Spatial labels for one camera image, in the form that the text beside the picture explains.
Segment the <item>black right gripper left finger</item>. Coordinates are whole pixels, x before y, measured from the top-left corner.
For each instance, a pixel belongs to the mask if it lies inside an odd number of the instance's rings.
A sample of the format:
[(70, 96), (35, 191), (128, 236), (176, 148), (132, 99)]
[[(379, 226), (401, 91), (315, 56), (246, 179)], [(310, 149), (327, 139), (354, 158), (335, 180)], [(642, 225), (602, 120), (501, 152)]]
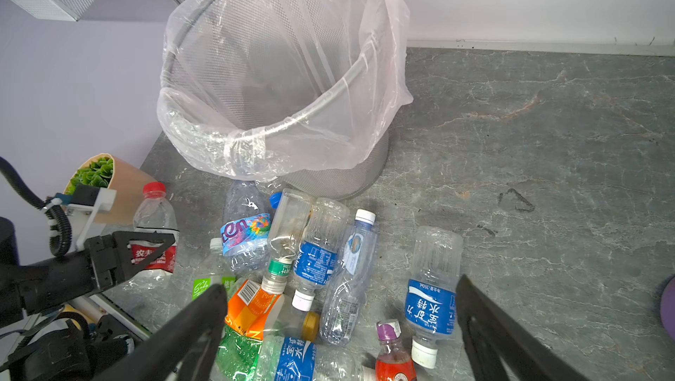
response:
[(228, 313), (221, 284), (209, 287), (135, 351), (97, 380), (208, 380)]

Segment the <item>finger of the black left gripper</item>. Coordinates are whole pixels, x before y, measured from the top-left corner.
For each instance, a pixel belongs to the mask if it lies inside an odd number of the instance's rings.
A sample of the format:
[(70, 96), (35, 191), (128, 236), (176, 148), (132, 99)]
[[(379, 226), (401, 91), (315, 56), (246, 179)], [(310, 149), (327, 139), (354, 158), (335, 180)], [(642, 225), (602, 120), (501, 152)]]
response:
[(116, 231), (112, 233), (121, 281), (144, 271), (172, 275), (177, 261), (176, 230)]

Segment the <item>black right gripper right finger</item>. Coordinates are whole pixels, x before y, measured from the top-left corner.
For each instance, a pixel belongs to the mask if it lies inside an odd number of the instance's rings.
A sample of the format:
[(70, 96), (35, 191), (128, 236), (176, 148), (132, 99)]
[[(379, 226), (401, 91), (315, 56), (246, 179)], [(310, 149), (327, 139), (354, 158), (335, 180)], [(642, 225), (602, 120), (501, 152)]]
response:
[(547, 349), (466, 276), (456, 291), (457, 319), (476, 380), (584, 380), (580, 372)]

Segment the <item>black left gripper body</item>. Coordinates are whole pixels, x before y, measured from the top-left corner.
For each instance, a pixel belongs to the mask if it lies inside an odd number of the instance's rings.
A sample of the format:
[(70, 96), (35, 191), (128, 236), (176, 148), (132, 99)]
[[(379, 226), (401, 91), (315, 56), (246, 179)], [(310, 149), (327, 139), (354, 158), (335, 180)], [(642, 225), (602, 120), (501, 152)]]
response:
[(81, 251), (22, 266), (1, 256), (1, 326), (106, 291), (132, 277), (130, 233), (89, 238)]

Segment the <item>crushed green plastic bottle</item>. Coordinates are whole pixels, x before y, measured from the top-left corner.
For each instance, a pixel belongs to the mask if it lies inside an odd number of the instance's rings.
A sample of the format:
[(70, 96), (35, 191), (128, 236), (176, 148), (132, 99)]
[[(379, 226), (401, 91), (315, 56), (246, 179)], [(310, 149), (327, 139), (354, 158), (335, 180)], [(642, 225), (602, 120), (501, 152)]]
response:
[(259, 356), (265, 340), (274, 334), (267, 333), (263, 340), (240, 335), (226, 325), (223, 338), (216, 352), (212, 380), (264, 380), (258, 373)]

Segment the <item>clear bottle red cap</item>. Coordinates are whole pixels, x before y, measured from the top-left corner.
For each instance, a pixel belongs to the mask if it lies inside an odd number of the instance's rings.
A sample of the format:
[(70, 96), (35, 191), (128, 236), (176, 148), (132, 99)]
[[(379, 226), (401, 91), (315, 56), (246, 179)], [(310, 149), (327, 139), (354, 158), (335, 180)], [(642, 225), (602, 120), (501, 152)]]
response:
[(179, 228), (176, 214), (166, 198), (166, 188), (161, 182), (147, 183), (142, 190), (143, 200), (135, 212), (133, 227), (143, 237), (130, 242), (132, 263), (141, 263), (166, 242), (147, 237), (153, 234), (171, 234), (174, 243), (152, 263), (140, 270), (128, 283), (127, 289), (161, 290), (169, 286), (177, 261)]

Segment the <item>clear bottle green label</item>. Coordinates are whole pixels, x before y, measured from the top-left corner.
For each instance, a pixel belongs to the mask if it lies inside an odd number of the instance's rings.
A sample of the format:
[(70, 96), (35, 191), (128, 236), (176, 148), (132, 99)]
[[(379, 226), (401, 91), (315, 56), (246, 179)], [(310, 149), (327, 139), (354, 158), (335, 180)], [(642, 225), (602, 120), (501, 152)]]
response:
[(215, 284), (222, 284), (231, 296), (236, 282), (236, 275), (230, 268), (230, 259), (223, 254), (223, 241), (221, 238), (213, 238), (209, 243), (206, 259), (195, 271), (191, 300), (195, 300)]

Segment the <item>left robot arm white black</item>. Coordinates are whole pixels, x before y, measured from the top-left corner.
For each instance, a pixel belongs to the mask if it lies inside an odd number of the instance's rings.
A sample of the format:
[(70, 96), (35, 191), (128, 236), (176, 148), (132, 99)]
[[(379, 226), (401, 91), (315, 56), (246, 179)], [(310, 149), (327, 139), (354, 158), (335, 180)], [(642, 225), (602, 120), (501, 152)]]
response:
[(93, 160), (62, 193), (40, 198), (8, 162), (2, 176), (47, 218), (51, 257), (23, 265), (15, 228), (1, 222), (1, 328), (18, 340), (2, 364), (12, 380), (91, 380), (149, 339), (104, 292), (131, 283), (158, 289), (174, 272), (179, 230), (161, 182), (139, 183), (133, 227), (92, 236), (100, 214), (124, 209), (111, 188), (115, 161)]

